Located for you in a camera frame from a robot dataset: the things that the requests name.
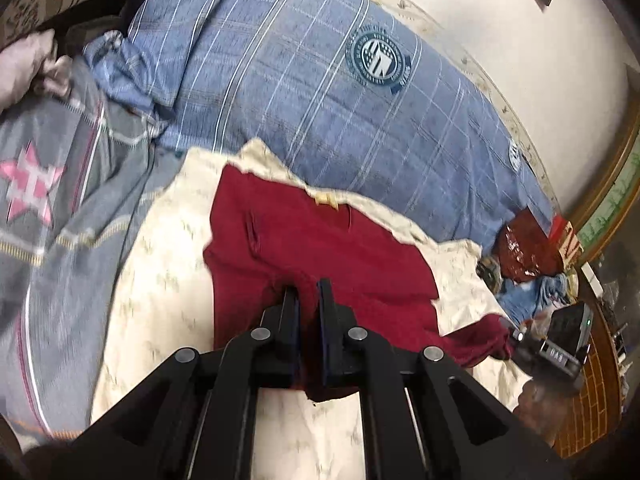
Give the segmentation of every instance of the blue comforter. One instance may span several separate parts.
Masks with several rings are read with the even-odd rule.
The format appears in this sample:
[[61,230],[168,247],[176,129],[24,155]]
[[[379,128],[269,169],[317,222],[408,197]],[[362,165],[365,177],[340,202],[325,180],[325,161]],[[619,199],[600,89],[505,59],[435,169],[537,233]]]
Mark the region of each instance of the blue comforter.
[[145,0],[128,38],[84,54],[111,98],[164,124],[165,147],[235,152],[257,136],[308,184],[485,251],[526,206],[550,227],[491,103],[369,0]]

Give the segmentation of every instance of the white bedsheet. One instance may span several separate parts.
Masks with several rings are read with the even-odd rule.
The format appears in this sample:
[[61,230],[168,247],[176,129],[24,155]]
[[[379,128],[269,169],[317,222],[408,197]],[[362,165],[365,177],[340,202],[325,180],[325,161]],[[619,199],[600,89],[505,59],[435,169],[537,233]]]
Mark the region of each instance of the white bedsheet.
[[[202,250],[211,232],[209,213],[225,164],[269,180],[307,188],[257,139],[238,156],[188,151],[181,172],[158,197],[118,280],[108,325],[104,363],[95,390],[92,420],[99,418],[166,357],[182,346],[212,348],[213,293]],[[436,244],[400,214],[373,200],[330,191],[418,247],[433,271],[440,299],[434,302],[440,333],[449,333],[489,312],[504,314],[476,276],[479,246],[468,240]],[[509,409],[528,377],[511,362],[487,358],[473,375]],[[261,390],[258,397],[252,478],[364,478],[362,425],[357,394],[315,404],[303,392]]]

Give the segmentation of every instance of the crumpled fabric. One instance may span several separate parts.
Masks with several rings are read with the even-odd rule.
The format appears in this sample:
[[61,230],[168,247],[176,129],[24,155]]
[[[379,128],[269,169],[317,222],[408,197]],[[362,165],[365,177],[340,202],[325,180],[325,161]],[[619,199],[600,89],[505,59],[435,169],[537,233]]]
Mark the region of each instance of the crumpled fabric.
[[66,99],[71,90],[69,56],[58,58],[52,29],[34,32],[0,52],[0,113],[15,105],[33,86],[40,95]]
[[316,205],[295,186],[227,166],[210,220],[204,262],[215,292],[215,348],[256,326],[265,308],[282,302],[286,286],[295,286],[303,381],[312,400],[344,395],[321,387],[319,278],[331,281],[335,302],[350,307],[360,326],[393,346],[413,352],[438,346],[465,368],[489,355],[511,357],[510,332],[495,314],[440,335],[431,304],[438,290],[420,251],[356,208]]
[[511,320],[520,325],[553,304],[570,304],[568,293],[569,280],[564,274],[558,274],[521,284],[504,280],[504,292],[495,299]]
[[[413,221],[369,198],[306,186],[261,140],[251,140],[238,155],[192,148],[171,186],[154,201],[118,279],[92,421],[176,349],[212,348],[216,299],[202,248],[211,240],[209,213],[226,164],[301,187],[312,198],[333,196],[338,204],[349,204],[388,229],[400,243],[415,245],[440,294],[433,301],[440,333],[453,332],[491,312],[504,314],[476,276],[481,252],[477,244],[469,240],[437,244]],[[529,379],[513,361],[493,358],[470,372],[510,410]],[[301,390],[258,391],[252,478],[365,477],[359,394],[315,403]]]

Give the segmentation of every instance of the red bag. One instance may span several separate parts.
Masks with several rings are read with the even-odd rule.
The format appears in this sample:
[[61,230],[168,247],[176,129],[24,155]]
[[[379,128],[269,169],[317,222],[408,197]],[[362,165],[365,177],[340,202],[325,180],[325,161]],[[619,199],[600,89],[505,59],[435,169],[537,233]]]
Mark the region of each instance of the red bag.
[[558,248],[546,237],[528,207],[501,229],[494,254],[500,260],[500,273],[514,282],[530,282],[564,270]]

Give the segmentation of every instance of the metal pin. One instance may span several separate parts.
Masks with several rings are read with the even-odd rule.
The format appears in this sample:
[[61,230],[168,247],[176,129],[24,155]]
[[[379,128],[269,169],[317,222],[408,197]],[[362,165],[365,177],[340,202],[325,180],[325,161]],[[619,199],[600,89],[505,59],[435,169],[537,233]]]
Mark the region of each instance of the metal pin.
[[264,341],[265,339],[270,338],[271,330],[265,328],[263,326],[259,326],[258,328],[254,328],[251,330],[251,337],[256,341]]
[[191,348],[180,348],[175,353],[175,360],[179,363],[189,363],[193,361],[196,357],[196,352],[194,352]]
[[437,346],[427,346],[427,348],[424,349],[422,354],[429,361],[439,361],[444,357],[444,352],[442,351],[441,348],[438,348]]
[[362,341],[367,336],[367,331],[361,326],[354,326],[350,328],[347,332],[347,335],[351,339],[355,339],[356,341]]

